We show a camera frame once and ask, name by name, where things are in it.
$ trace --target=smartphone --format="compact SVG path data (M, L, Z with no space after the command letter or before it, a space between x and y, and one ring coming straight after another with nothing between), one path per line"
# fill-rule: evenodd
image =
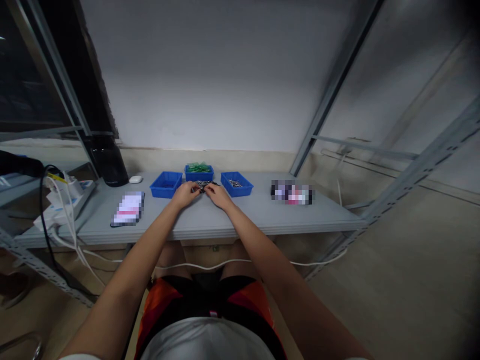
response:
M142 218L145 193L143 191L127 191L122 196L121 203L116 208L116 213L111 218L112 228L120 226L135 226Z

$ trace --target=orange shorts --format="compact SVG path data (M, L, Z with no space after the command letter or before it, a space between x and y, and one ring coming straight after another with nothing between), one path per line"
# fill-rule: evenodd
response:
M286 359L275 330L264 287L249 276L229 276L215 290L205 290L193 280L164 276L154 281L146 298L135 359L162 329L192 317L224 318L257 334L275 359Z

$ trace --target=white cable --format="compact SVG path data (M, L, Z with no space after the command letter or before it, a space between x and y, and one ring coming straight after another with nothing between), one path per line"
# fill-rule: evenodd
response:
M52 236L52 238L54 238L55 241L56 241L57 243L59 243L60 245L63 245L63 246L66 247L66 248L75 250L75 246L74 246L72 243L69 243L68 241L62 239L62 238L59 236L56 227L53 227L53 228L52 228L51 236ZM111 262L111 263L121 263L121 262L123 261L123 260L121 260L121 259L120 259L120 260L112 260L112 259L103 257L102 255L99 255L99 254L97 254L96 252L84 250L84 249L82 249L82 248L80 248L80 250L81 250L83 253L85 253L85 254L92 255L92 256L94 256L94 257L97 257L97 258L99 258L99 259L102 259L102 260L104 260L104 261L108 261L108 262Z
M50 177L47 176L47 179L50 179L50 181L53 183L53 185L55 186L57 192L58 192L58 196L60 197L60 202L62 204L62 209L63 209L63 212L65 213L65 218L66 218L66 224L68 226L68 230L70 231L70 234L73 238L73 247L67 245L66 242L64 241L59 241L60 237L58 236L58 234L56 233L56 229L54 229L54 232L55 232L55 235L53 235L54 239L56 239L57 241L59 241L61 244L71 248L71 249L74 249L78 255L78 258L80 259L81 263L83 265L85 265L89 270L90 272L93 274L93 276L105 287L105 283L103 282L103 280L97 275L97 273L92 269L92 267L90 266L89 262L87 261L87 259L85 258L85 255L83 254L83 251L82 249L80 248L80 246L78 245L77 243L77 231L75 229L75 214L74 214L74 203L72 202L72 196L70 195L70 190L69 190L69 187L68 187L68 184L66 185L66 192L68 194L68 199L70 201L70 205L71 205L71 217L72 217L72 222L71 222L71 219L69 218L69 213L67 211L67 206L66 204L64 203L63 201L63 198L62 198L62 193L60 191L60 188L59 186L57 185L57 183Z
M328 261L323 261L323 262L300 263L300 262L290 261L290 263L293 264L293 265L299 265L299 266L327 265L327 264L333 263L334 261L337 261L337 260L340 259L342 256L344 256L346 253L347 253L347 249L345 249L342 253L340 253L338 256L334 257L333 259L328 260ZM212 267L204 267L204 266L200 266L200 265L196 265L196 264L191 264L191 263L187 263L187 262L186 262L186 263L177 264L177 265L167 266L167 267L162 267L162 266L155 266L155 267L156 267L157 269L168 270L168 269L173 269L173 268L179 268L179 267L182 267L182 266L191 266L191 267L199 268L199 269L202 269L202 270L213 270L213 269L220 268L220 267L222 267L223 265L228 264L228 263L232 263L232 262L246 262L246 263L251 263L252 260L246 260L246 259L231 259L231 260L227 260L227 261L221 262L221 263L219 263L218 265L215 265L215 266L212 266Z
M111 263L121 263L121 262L123 261L123 260L111 260L111 259L109 259L109 258L106 258L106 257L103 257L103 256L101 256L101 255L98 255L97 253L94 253L94 252L92 252L92 251L83 250L83 252L86 253L86 254L90 254L90 255L96 256L97 258L100 258L100 259L102 259L102 260L105 260L105 261L108 261L108 262L111 262ZM341 252L338 256L334 257L333 259L330 259L330 260L328 260L328 261L323 261L323 262L301 263L301 262L290 261L290 263L293 264L293 265L299 265L299 266L327 265L327 264L333 263L334 261L337 261L337 260L340 259L342 256L344 256L346 253L347 253L347 249L345 249L343 252ZM247 259L230 259L230 260L221 262L221 263L219 263L218 265L215 265L215 266L212 266L212 267L205 267L205 266L201 266L201 265L197 265L197 264L192 264L192 263L189 263L189 262L185 262L185 263L181 263L181 264L176 264L176 265L172 265L172 266L167 266L167 267L163 267L163 266L155 266L155 267L156 267L157 269L161 269L161 270L168 270L168 269L179 268L179 267L182 267L182 266L190 266L190 267L194 267L194 268L198 268L198 269L202 269L202 270L213 270L213 269L220 268L220 267L222 267L223 265L228 264L228 263L232 263L232 262L251 263L252 260L247 260Z
M346 156L347 156L347 153L344 153L343 156L341 157L340 164L338 165L338 176L336 177L336 187L338 188L338 199L340 200L341 207L343 207L343 204L342 204L342 192L340 190L340 175L342 172L341 166Z

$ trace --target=person's hand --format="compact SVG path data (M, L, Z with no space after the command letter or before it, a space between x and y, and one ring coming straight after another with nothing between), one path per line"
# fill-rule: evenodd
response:
M184 182L180 187L175 191L173 198L170 201L170 204L175 205L178 209L183 209L188 204L190 204L193 199L200 195L200 186L193 182Z
M229 208L235 206L225 188L209 183L203 188L203 190L205 190L205 193L213 201L213 203L224 211L227 211Z

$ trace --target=black water bottle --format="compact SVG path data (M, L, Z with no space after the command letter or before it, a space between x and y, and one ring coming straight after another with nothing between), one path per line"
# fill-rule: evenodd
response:
M93 136L91 153L103 181L109 187L116 188L129 182L129 176L120 154L119 147L111 136Z

